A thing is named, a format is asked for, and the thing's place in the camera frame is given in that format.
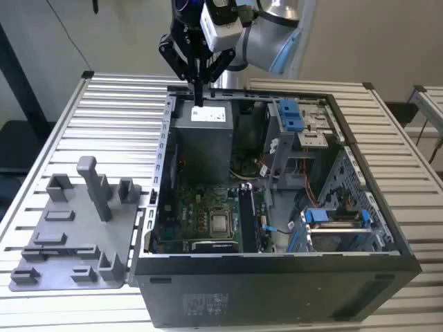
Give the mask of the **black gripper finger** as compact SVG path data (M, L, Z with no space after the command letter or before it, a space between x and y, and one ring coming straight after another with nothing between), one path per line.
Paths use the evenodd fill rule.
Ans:
M191 84L195 106L200 105L200 85L197 81L197 72L195 64L189 65L177 52L174 47L174 40L171 35L162 35L159 42L159 52L163 59L168 63L176 76Z
M215 82L227 69L235 58L235 50L223 50L215 61L208 65L212 56L213 53L209 50L203 53L199 59L199 106L203 105L203 87L210 82Z

